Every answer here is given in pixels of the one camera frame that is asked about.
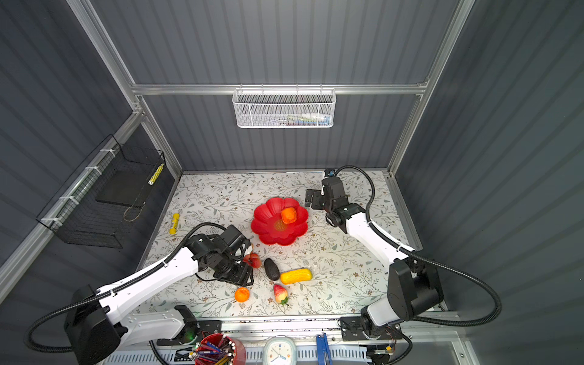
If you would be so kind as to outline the red fake grape bunch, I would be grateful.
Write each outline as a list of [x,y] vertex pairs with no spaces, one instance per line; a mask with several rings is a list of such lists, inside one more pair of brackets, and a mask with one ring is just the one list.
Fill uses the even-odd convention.
[[253,269],[259,269],[262,267],[262,260],[255,252],[251,252],[251,254],[245,255],[243,262],[251,266]]

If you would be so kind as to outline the small fake orange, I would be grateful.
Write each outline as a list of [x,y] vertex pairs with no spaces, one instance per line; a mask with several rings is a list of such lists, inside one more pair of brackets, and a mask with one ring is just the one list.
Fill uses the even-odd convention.
[[234,299],[238,303],[245,303],[250,298],[250,291],[246,287],[238,288],[234,293]]

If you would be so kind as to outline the orange fake persimmon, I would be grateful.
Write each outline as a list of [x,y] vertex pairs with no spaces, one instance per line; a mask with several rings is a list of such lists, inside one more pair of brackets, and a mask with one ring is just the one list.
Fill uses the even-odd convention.
[[285,208],[281,211],[281,220],[284,224],[293,224],[297,221],[297,210],[294,207]]

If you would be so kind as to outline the dark fake avocado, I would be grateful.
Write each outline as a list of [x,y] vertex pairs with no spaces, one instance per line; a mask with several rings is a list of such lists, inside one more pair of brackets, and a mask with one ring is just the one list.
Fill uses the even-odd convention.
[[281,272],[272,259],[265,259],[263,265],[267,278],[269,278],[271,281],[280,280]]

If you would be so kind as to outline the red-yellow fake strawberry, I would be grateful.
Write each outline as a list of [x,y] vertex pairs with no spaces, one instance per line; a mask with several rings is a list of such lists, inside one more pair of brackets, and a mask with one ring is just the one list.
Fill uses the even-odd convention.
[[280,284],[274,284],[273,286],[275,302],[280,305],[288,305],[289,293],[285,287]]

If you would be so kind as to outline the yellow fake corn cob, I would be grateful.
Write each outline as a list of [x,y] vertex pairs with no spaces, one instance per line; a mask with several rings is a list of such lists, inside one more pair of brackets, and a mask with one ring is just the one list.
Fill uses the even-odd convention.
[[313,273],[310,269],[296,269],[281,273],[280,282],[285,285],[296,284],[304,281],[311,281]]

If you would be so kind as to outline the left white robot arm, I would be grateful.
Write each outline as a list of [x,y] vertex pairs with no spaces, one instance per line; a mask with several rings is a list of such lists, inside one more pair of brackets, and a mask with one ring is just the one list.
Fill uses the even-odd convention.
[[210,269],[213,280],[246,287],[253,283],[252,267],[243,258],[250,240],[235,226],[220,234],[200,234],[193,228],[165,258],[97,290],[77,290],[81,302],[68,312],[64,330],[80,364],[96,364],[115,351],[159,339],[191,344],[200,333],[199,322],[185,305],[162,313],[136,314],[147,299],[171,285]]

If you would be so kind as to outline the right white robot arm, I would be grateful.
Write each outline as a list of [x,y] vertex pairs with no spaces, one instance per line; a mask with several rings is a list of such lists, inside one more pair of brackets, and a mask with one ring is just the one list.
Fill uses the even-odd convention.
[[360,331],[369,339],[381,328],[414,319],[443,301],[437,269],[410,257],[416,250],[375,224],[363,208],[351,203],[342,180],[328,169],[321,189],[308,189],[304,205],[325,211],[327,223],[363,244],[388,271],[387,292],[360,312]]

